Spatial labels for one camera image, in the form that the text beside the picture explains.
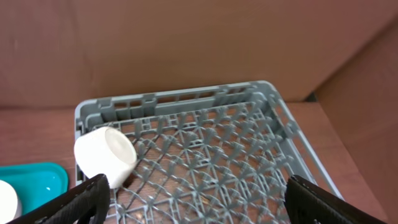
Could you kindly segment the white bowl with walnut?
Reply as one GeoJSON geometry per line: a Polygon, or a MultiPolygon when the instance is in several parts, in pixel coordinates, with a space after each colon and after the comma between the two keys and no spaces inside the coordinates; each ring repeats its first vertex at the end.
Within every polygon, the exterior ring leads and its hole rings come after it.
{"type": "Polygon", "coordinates": [[[8,223],[22,215],[22,204],[12,185],[1,180],[1,224],[8,223]]]}

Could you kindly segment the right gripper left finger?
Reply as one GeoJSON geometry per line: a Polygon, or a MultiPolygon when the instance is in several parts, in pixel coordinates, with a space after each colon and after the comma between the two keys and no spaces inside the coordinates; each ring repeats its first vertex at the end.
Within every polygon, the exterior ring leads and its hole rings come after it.
{"type": "Polygon", "coordinates": [[[98,174],[7,224],[103,224],[109,206],[108,179],[104,174],[98,174]]]}

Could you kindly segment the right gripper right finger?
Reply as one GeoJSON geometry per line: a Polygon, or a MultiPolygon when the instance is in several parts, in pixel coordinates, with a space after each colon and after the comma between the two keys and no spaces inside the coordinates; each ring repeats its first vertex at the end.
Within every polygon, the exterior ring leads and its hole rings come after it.
{"type": "Polygon", "coordinates": [[[289,177],[284,205],[294,224],[386,224],[299,175],[289,177]]]}

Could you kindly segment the white paper cup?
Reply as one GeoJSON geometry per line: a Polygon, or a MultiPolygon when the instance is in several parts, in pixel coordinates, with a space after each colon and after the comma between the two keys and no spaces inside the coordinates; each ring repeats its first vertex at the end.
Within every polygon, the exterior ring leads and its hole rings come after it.
{"type": "Polygon", "coordinates": [[[92,178],[104,174],[109,188],[123,185],[138,162],[132,142],[112,127],[102,127],[78,137],[74,156],[81,171],[92,178]]]}

